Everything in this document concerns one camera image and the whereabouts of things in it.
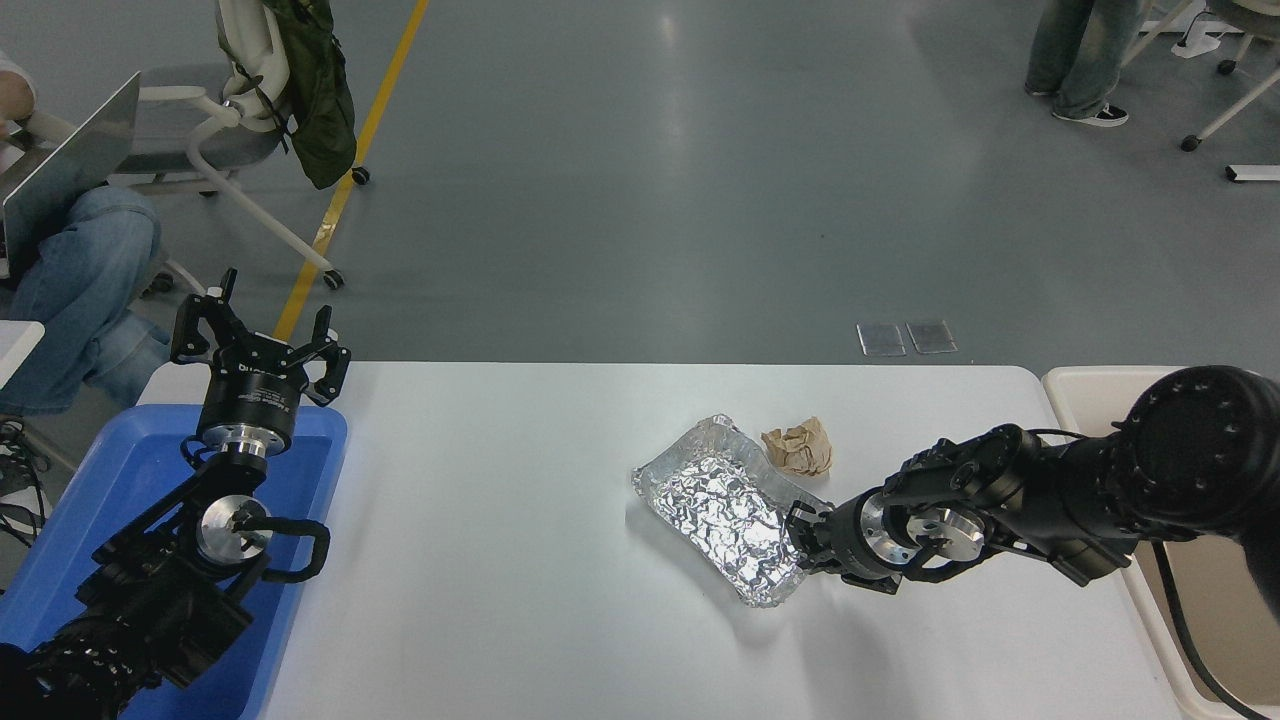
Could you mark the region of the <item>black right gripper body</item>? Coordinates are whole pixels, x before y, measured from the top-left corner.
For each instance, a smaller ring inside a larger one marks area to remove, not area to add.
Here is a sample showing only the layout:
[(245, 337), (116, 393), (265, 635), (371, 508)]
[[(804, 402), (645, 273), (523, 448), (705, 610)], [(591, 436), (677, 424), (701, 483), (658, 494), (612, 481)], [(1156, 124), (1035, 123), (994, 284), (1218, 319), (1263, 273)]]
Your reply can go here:
[(868, 489), (842, 503), (826, 518), (826, 528), (833, 559), (838, 562), (835, 573), (845, 584), (896, 594), (899, 566), (881, 553), (887, 534), (878, 495)]

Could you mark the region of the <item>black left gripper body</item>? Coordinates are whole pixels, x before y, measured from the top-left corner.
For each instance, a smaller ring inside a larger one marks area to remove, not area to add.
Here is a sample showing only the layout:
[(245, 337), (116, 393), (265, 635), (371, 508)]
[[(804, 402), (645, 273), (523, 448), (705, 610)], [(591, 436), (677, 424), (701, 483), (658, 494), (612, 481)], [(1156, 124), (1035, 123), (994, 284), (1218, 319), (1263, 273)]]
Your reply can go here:
[(283, 368), (273, 351), (224, 347), (214, 352), (197, 430), (248, 425), (291, 436), (305, 388), (301, 368)]

